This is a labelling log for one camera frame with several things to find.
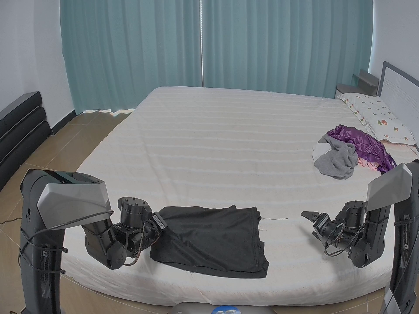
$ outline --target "wall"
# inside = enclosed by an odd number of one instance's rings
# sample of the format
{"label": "wall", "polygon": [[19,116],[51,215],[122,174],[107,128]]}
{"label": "wall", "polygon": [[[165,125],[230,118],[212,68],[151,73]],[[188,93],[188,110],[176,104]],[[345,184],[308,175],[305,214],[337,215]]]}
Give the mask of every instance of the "wall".
{"label": "wall", "polygon": [[369,72],[381,77],[383,61],[419,80],[419,0],[373,0]]}
{"label": "wall", "polygon": [[0,110],[40,91],[51,127],[73,109],[62,57],[60,0],[0,0]]}

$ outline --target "blue circular logo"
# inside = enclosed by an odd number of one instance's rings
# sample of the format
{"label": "blue circular logo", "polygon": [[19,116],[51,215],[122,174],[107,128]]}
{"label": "blue circular logo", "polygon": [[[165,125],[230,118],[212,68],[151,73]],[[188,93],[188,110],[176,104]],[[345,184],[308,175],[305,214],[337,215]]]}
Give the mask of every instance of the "blue circular logo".
{"label": "blue circular logo", "polygon": [[219,306],[211,314],[241,314],[240,310],[234,306]]}

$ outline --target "pillow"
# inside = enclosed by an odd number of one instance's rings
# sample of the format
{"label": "pillow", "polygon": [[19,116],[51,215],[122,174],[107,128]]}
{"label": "pillow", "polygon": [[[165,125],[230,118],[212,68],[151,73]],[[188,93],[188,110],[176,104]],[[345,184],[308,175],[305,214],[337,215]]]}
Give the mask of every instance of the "pillow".
{"label": "pillow", "polygon": [[416,144],[409,128],[395,117],[380,97],[345,93],[338,99],[345,102],[375,139],[407,145]]}

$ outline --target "black upholstered headboard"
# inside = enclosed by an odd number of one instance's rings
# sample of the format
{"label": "black upholstered headboard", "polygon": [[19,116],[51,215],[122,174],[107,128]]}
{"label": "black upholstered headboard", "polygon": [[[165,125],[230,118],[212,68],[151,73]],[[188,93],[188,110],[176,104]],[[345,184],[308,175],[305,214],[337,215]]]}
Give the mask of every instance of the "black upholstered headboard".
{"label": "black upholstered headboard", "polygon": [[0,190],[50,135],[45,119],[39,92],[24,94],[0,111]]}

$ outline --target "headboard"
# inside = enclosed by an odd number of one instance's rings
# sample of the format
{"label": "headboard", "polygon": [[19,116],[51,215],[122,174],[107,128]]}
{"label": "headboard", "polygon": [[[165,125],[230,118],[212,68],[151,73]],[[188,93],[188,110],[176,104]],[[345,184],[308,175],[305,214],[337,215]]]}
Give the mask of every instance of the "headboard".
{"label": "headboard", "polygon": [[419,81],[385,61],[377,95],[419,141]]}

